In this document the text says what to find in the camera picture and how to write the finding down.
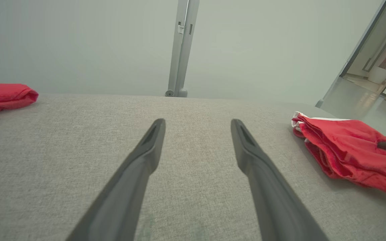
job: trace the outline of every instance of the gray fabric surface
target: gray fabric surface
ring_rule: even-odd
[[[312,106],[46,95],[0,112],[0,240],[63,240],[151,123],[165,118],[136,240],[260,240],[230,134],[241,119],[331,240],[386,240],[386,194],[331,180],[291,133]]]

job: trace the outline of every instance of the glossy floor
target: glossy floor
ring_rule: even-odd
[[[383,96],[339,78],[321,108],[338,118],[360,119],[386,136]]]

